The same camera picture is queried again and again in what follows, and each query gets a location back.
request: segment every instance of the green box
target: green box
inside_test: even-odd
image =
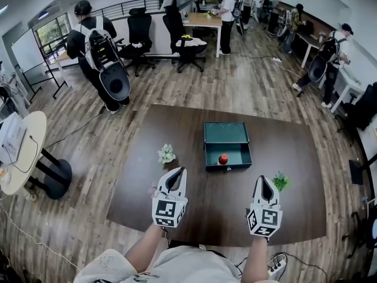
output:
[[[244,123],[207,121],[204,123],[204,152],[206,170],[232,170],[250,167],[249,136]],[[228,155],[227,164],[217,164],[222,154]]]

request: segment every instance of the dark wooden table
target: dark wooden table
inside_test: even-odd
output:
[[[205,121],[244,121],[253,164],[248,169],[207,172],[203,151]],[[157,150],[171,144],[177,160],[157,162]],[[254,186],[260,175],[278,171],[292,180],[280,193],[282,225],[270,244],[326,235],[326,206],[318,155],[308,126],[261,117],[183,107],[152,105],[127,152],[107,219],[145,231],[152,223],[151,189],[169,170],[187,169],[188,205],[169,237],[217,246],[249,246],[246,225]]]

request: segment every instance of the round white table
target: round white table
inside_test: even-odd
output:
[[[66,160],[57,160],[43,149],[47,128],[46,115],[41,111],[36,111],[26,116],[22,121],[27,129],[21,143],[18,159],[7,166],[11,179],[8,183],[0,182],[1,189],[7,195],[14,195],[20,193],[26,182],[29,181],[45,190],[47,196],[51,199],[63,197],[71,184],[72,170]],[[39,161],[41,153],[51,162],[50,167]],[[46,174],[43,183],[31,176],[35,167]]]

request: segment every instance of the black shirt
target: black shirt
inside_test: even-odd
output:
[[[88,17],[83,19],[81,24],[91,30],[96,27],[97,19],[96,17]],[[108,31],[112,38],[117,36],[113,23],[106,17],[104,17],[104,30]],[[80,51],[85,52],[85,35],[73,29],[67,38],[67,54],[71,59],[79,57],[80,61],[80,58],[83,58]]]

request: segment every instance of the wooden floor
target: wooden floor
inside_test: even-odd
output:
[[[350,182],[348,160],[362,158],[359,147],[350,148],[349,140],[336,132],[333,115],[320,106],[321,96],[317,90],[309,87],[303,97],[296,98],[289,90],[297,79],[294,74],[279,68],[271,58],[242,56],[277,56],[283,60],[279,65],[298,74],[303,72],[300,60],[282,54],[277,41],[260,27],[249,31],[244,39],[234,29],[231,48],[239,53],[215,59],[211,42],[204,73],[189,67],[179,74],[175,70],[177,64],[174,67],[169,60],[160,60],[155,70],[141,70],[139,78],[131,76],[128,107],[123,107],[116,116],[105,112],[48,149],[54,156],[67,159],[72,166],[74,178],[65,197],[53,201],[41,190],[37,190],[37,203],[17,196],[8,197],[1,203],[13,221],[79,268],[108,248],[125,253],[141,233],[106,220],[106,214],[127,148],[148,107],[158,103],[249,114],[309,125],[325,189],[327,237],[271,246],[268,256],[280,251],[297,255],[307,263],[322,267],[330,281],[350,278],[361,271],[366,250],[359,249],[352,259],[346,259],[353,243],[341,241],[341,236],[354,228],[350,214],[360,208],[361,197],[368,192],[366,187]],[[42,110],[47,115],[45,147],[81,127],[102,107],[94,87],[84,79],[79,68],[67,70],[67,73],[73,80],[71,88],[64,88],[53,100],[54,86],[44,84],[44,92],[37,95],[31,106],[32,111]],[[42,178],[38,170],[33,176]],[[1,247],[18,273],[26,268],[33,278],[43,282],[73,281],[77,273],[74,266],[44,246],[34,244],[31,238],[7,223],[4,213],[1,220]],[[160,250],[165,245],[165,240],[161,240]],[[247,248],[216,250],[234,263],[240,262],[248,252]],[[303,266],[291,258],[281,282],[325,282],[325,277],[318,269]]]

